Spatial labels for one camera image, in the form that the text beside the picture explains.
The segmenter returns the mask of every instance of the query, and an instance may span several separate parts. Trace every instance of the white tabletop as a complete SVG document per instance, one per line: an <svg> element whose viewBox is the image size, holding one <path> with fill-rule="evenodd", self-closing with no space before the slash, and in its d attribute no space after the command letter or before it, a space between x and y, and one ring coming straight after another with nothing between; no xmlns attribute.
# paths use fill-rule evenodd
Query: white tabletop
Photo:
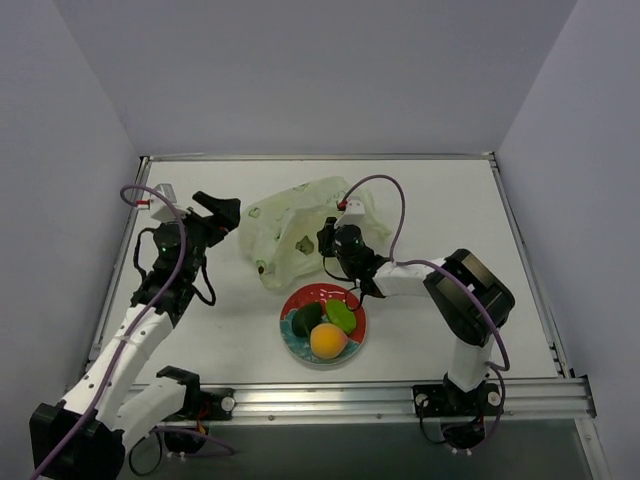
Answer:
<svg viewBox="0 0 640 480"><path fill-rule="evenodd" d="M152 163L147 185L171 183L183 206L202 190L220 198L238 197L243 205L310 180L341 175L350 183L373 173L394 176L403 186L408 208L398 243L398 259L439 258L457 248L473 252L516 298L502 336L510 354L509 378L557 376L490 165L483 160L396 161L202 161ZM367 184L376 207L394 229L399 197L384 180ZM140 282L132 266L135 236L157 224L138 215L105 339L110 339ZM367 298L367 337L360 351L336 367L309 368L286 349L278 320L287 298L299 287L330 281L322 273L298 279L282 292L267 291L255 267L243 258L237 231L208 252L215 307L196 297L175 331L151 356L136 383L148 384L166 365L200 375L203 383L318 383L439 380L446 373L454 336L430 299ZM147 269L155 247L146 238L141 264ZM206 291L201 276L197 283ZM497 350L494 360L502 363Z"/></svg>

